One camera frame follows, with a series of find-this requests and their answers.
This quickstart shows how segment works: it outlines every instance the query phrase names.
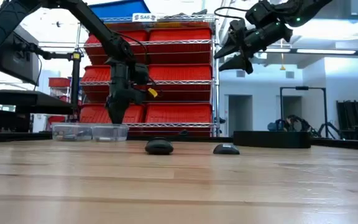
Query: computer monitor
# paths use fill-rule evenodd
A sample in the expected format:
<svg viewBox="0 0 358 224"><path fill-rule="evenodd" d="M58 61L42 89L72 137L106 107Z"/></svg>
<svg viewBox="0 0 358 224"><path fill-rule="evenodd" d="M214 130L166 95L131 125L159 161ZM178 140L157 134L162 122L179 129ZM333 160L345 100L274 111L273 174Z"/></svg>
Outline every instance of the computer monitor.
<svg viewBox="0 0 358 224"><path fill-rule="evenodd" d="M18 26L0 48L0 72L16 77L24 82L37 84L39 60L36 54L15 51L12 44L35 43L38 40L23 27Z"/></svg>

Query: wire shelf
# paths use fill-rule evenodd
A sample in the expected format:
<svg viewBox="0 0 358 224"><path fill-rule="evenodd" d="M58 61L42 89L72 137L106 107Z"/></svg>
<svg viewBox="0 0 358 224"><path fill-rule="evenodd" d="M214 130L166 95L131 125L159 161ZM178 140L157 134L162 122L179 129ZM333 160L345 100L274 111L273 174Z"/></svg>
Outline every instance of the wire shelf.
<svg viewBox="0 0 358 224"><path fill-rule="evenodd" d="M155 81L158 85L210 85L214 84L213 80L164 80L164 81ZM109 81L102 82L80 82L81 86L100 86L100 85L110 85Z"/></svg>
<svg viewBox="0 0 358 224"><path fill-rule="evenodd" d="M213 123L137 123L126 124L130 128L215 128Z"/></svg>
<svg viewBox="0 0 358 224"><path fill-rule="evenodd" d="M212 40L164 40L164 41L143 41L143 45L165 45L165 44L212 44ZM137 42L129 42L130 45L139 45ZM100 43L84 44L84 47L102 47Z"/></svg>
<svg viewBox="0 0 358 224"><path fill-rule="evenodd" d="M177 16L158 16L157 22L214 22L214 14L205 15L177 15ZM104 17L100 18L104 23L132 22L132 17Z"/></svg>

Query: wooden table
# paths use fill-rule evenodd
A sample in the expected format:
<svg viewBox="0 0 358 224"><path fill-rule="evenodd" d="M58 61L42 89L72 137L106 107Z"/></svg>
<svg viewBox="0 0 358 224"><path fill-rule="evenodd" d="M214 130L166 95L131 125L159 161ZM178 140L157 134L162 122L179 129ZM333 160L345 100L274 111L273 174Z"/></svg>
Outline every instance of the wooden table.
<svg viewBox="0 0 358 224"><path fill-rule="evenodd" d="M0 143L0 223L358 223L358 151Z"/></svg>

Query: yellow tag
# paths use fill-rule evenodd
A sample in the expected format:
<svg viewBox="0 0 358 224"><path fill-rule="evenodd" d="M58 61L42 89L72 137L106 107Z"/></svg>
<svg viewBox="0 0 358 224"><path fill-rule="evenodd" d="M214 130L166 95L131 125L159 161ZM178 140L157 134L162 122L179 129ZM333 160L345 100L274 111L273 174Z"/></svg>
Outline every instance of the yellow tag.
<svg viewBox="0 0 358 224"><path fill-rule="evenodd" d="M153 90L152 88L149 88L148 91L151 95L153 95L154 98L156 98L158 96L157 91Z"/></svg>
<svg viewBox="0 0 358 224"><path fill-rule="evenodd" d="M74 58L74 59L80 59L80 58L81 58L81 55L80 55L80 54L77 54L77 53L73 53L73 58Z"/></svg>

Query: clear plastic container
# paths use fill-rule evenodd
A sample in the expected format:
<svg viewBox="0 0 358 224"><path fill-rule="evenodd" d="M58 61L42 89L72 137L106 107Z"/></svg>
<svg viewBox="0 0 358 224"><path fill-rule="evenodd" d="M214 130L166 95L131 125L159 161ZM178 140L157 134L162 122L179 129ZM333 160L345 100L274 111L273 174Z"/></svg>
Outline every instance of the clear plastic container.
<svg viewBox="0 0 358 224"><path fill-rule="evenodd" d="M92 126L76 123L52 123L52 136L57 141L90 141Z"/></svg>
<svg viewBox="0 0 358 224"><path fill-rule="evenodd" d="M126 124L95 124L93 140L95 141L125 141L129 127Z"/></svg>

